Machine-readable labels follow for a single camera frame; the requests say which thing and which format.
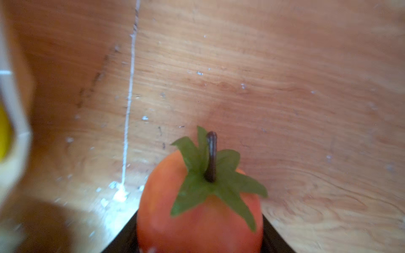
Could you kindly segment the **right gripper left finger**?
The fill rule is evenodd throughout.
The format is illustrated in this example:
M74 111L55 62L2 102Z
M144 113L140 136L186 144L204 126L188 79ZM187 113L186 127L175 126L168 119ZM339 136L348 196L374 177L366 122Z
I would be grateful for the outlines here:
M117 237L102 253L139 253L137 215L138 212L136 211Z

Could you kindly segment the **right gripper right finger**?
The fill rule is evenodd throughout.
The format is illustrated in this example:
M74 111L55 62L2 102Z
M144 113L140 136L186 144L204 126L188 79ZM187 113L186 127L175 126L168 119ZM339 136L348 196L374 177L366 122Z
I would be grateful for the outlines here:
M261 253L296 253L263 215Z

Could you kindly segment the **pink scalloped fruit bowl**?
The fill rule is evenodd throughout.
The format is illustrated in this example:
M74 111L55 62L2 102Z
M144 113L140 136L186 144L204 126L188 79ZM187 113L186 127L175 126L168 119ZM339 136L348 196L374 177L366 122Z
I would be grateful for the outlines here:
M25 172L32 142L30 115L35 80L23 53L10 13L1 3L1 102L12 125L13 137L1 161L1 203Z

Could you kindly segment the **red strawberry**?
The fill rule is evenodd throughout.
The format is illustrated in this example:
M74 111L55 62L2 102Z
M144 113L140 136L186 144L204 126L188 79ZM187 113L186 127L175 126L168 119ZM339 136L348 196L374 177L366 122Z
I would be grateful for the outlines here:
M258 253L267 189L238 167L240 154L217 149L217 134L197 128L174 141L144 186L137 212L142 253Z

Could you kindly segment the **large yellow lemon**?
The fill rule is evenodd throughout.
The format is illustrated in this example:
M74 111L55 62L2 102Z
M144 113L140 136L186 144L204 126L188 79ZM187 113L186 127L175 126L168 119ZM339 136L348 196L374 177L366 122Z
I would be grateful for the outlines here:
M1 161L3 161L11 147L13 137L12 125L9 121L8 114L1 102Z

